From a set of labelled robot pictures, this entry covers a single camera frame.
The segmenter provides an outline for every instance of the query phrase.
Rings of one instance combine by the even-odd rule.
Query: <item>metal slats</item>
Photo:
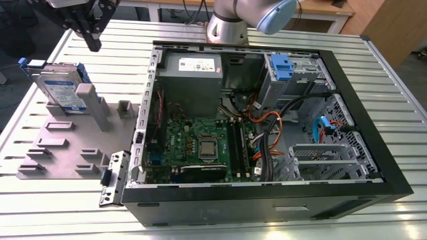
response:
[[[336,220],[177,226],[164,228],[167,233],[159,228],[144,228],[125,208],[97,208],[97,180],[19,180],[11,175],[31,146],[25,141],[33,140],[35,128],[44,123],[47,98],[37,90],[0,152],[0,174],[8,174],[0,177],[0,214],[7,219],[0,220],[0,236],[43,235],[41,238],[61,239],[77,235],[79,239],[93,239],[92,233],[103,233],[101,237],[108,238],[117,237],[113,232],[120,232],[124,239],[135,233],[149,239],[167,239],[175,234],[183,239],[427,238],[427,125],[378,57],[358,36],[287,31],[265,36],[252,29],[248,35],[253,45],[334,51],[415,194]],[[205,37],[199,26],[112,20],[100,37],[99,52],[88,51],[73,33],[63,39],[64,47],[53,54],[55,60],[85,64],[96,91],[107,102],[129,100],[139,104],[152,41],[204,42]]]

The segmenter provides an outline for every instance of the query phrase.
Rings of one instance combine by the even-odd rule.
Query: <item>hard drive label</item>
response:
[[[84,111],[87,109],[85,103],[76,95],[76,86],[72,81],[47,80],[44,84],[49,94],[64,109],[71,111]]]

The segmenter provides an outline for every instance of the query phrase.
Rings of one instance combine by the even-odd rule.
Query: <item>green motherboard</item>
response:
[[[185,166],[223,167],[227,173],[216,183],[252,182],[249,132],[255,132],[255,126],[241,120],[168,119],[163,154],[149,153],[155,166],[148,171],[147,183],[179,183],[175,175]]]

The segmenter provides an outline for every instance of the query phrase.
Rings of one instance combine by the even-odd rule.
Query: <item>blue drive bracket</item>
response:
[[[278,81],[291,80],[294,74],[294,63],[286,54],[271,54],[271,66],[275,70]]]

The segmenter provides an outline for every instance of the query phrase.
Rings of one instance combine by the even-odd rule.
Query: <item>label sticker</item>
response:
[[[261,105],[255,101],[255,102],[253,102],[253,107],[256,107],[257,109],[260,109]]]
[[[255,169],[253,169],[253,174],[256,174],[256,175],[261,175],[261,171],[263,171],[263,169],[261,169],[261,168],[255,167]]]
[[[83,111],[87,105],[76,95],[76,86],[72,81],[44,81],[45,87],[59,105],[71,111]]]
[[[179,71],[215,72],[215,60],[211,58],[179,59]]]

